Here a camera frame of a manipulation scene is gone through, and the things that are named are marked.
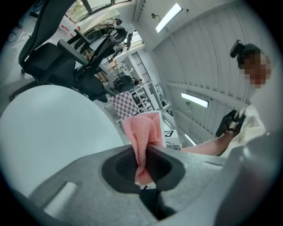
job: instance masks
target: checkered towel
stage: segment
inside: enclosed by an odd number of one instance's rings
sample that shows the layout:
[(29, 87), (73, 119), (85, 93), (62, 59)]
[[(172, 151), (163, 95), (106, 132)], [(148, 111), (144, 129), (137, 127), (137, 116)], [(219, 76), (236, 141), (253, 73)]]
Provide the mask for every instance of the checkered towel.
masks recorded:
[(134, 116), (139, 112), (138, 106), (129, 92), (120, 93), (116, 97), (111, 97), (110, 101), (122, 120)]

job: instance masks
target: fluorescent light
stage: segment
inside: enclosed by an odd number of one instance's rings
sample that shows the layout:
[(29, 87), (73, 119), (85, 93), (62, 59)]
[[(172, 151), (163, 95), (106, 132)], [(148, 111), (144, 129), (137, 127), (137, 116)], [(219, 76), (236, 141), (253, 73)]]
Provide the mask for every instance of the fluorescent light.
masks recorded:
[(162, 29), (176, 16), (179, 12), (182, 11), (182, 8), (176, 3), (169, 12), (165, 15), (165, 17), (160, 21), (157, 25), (156, 30), (157, 32), (161, 32)]
[[(165, 119), (165, 122), (167, 122), (167, 120)], [(167, 122), (167, 124), (171, 127), (171, 125)]]
[(196, 144), (195, 144), (195, 142), (193, 142), (193, 140), (187, 135), (187, 134), (185, 134), (185, 136), (188, 138), (188, 140), (195, 146)]
[(197, 98), (197, 97), (185, 94), (185, 93), (182, 93), (182, 98), (185, 98), (185, 99), (187, 99), (189, 101), (193, 101), (193, 102), (195, 102), (195, 103), (197, 103), (197, 104), (199, 104), (199, 105), (201, 105), (201, 106), (203, 106), (205, 108), (208, 107), (208, 101), (202, 100), (200, 98)]

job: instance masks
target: desk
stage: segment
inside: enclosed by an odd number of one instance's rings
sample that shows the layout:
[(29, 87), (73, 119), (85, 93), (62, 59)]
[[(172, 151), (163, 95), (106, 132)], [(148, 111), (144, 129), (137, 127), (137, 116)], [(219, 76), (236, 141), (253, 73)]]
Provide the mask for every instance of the desk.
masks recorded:
[(13, 100), (0, 118), (0, 163), (23, 195), (74, 160), (123, 146), (104, 112), (74, 90), (46, 85)]

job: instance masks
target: pink cloth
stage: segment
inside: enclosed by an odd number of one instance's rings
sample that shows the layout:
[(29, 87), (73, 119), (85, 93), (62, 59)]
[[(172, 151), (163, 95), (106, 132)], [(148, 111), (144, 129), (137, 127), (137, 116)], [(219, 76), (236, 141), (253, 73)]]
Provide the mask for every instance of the pink cloth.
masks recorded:
[(123, 120), (122, 124), (136, 155), (136, 180), (140, 185), (149, 184), (152, 179), (145, 169), (145, 150), (148, 144), (163, 146), (159, 113), (136, 115)]

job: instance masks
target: chair seat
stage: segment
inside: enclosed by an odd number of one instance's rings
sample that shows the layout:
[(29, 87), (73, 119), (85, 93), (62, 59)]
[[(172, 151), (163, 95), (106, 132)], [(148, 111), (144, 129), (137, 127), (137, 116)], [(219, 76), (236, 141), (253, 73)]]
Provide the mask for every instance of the chair seat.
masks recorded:
[[(30, 54), (24, 64), (24, 70), (35, 79), (40, 79), (52, 62), (62, 53), (56, 45), (49, 42), (45, 43)], [(50, 76), (48, 82), (54, 85), (72, 88), (75, 66), (75, 60), (70, 58)]]

